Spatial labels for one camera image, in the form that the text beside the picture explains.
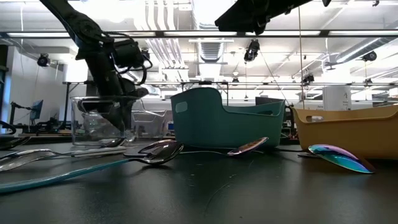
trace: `metal frame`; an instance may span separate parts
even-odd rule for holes
[[[288,82],[145,82],[148,85],[186,85],[186,84],[198,84],[198,85],[269,85],[269,86],[398,86],[398,83],[288,83]]]
[[[122,31],[113,31],[120,32],[135,39],[173,39],[173,38],[300,38],[300,30],[266,30],[266,32],[297,32],[297,35],[259,35],[255,36],[252,33],[240,33],[240,32],[219,32],[217,30],[150,30],[150,31],[139,31],[139,30],[122,30]],[[368,38],[368,37],[397,37],[398,38],[398,30],[394,29],[310,29],[310,30],[301,30],[303,33],[301,38]],[[319,32],[317,35],[308,35],[306,32]],[[356,34],[331,34],[331,32],[358,32]],[[12,34],[37,34],[35,37],[11,37],[8,33]],[[49,37],[49,34],[65,34],[65,37]],[[115,39],[125,39],[125,37],[121,36],[113,36]],[[9,31],[0,32],[0,39],[70,39],[67,36],[67,32],[41,32],[41,31],[32,31],[32,32],[23,32],[23,31]]]

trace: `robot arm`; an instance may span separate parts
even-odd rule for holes
[[[312,0],[238,0],[215,24],[220,31],[255,32],[260,35],[272,18],[289,14],[292,9],[310,1]],[[325,7],[331,2],[322,1]]]
[[[131,68],[137,70],[142,67],[144,76],[141,83],[145,82],[147,68],[144,66],[144,57],[137,42],[127,36],[128,40],[115,43],[114,39],[104,33],[96,22],[76,11],[67,0],[40,0],[40,2],[57,17],[79,47],[76,59],[86,60],[100,96],[137,95],[135,84],[131,84],[120,76]],[[127,67],[127,69],[118,72],[115,65],[119,68]],[[105,112],[107,115],[104,115],[104,118],[123,131],[131,125],[133,103],[134,100],[124,100],[123,105],[118,108],[99,103],[91,109],[100,113]]]

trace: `tan plastic bin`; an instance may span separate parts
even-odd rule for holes
[[[365,158],[398,158],[398,106],[293,112],[304,150],[314,144],[331,144]]]

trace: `dark tabletop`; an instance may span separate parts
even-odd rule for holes
[[[69,151],[70,147],[50,144],[19,149]],[[0,173],[0,183],[120,158],[33,162]],[[56,185],[0,195],[0,223],[396,224],[398,162],[371,162],[377,174],[358,174],[287,152],[251,153],[239,159],[183,154],[156,168],[130,162]]]

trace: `teal spoon handle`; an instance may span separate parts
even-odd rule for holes
[[[33,189],[36,187],[54,184],[56,182],[71,179],[74,177],[78,177],[80,175],[89,174],[91,172],[103,170],[103,169],[106,169],[109,167],[119,166],[121,164],[125,164],[127,162],[135,161],[135,160],[137,160],[137,159],[123,159],[123,160],[116,161],[116,162],[110,162],[107,164],[101,164],[101,165],[97,165],[97,166],[87,167],[84,169],[74,170],[71,172],[67,172],[67,173],[52,176],[52,177],[24,180],[24,181],[20,181],[20,182],[9,183],[9,184],[0,184],[0,194],[16,192],[19,190]]]

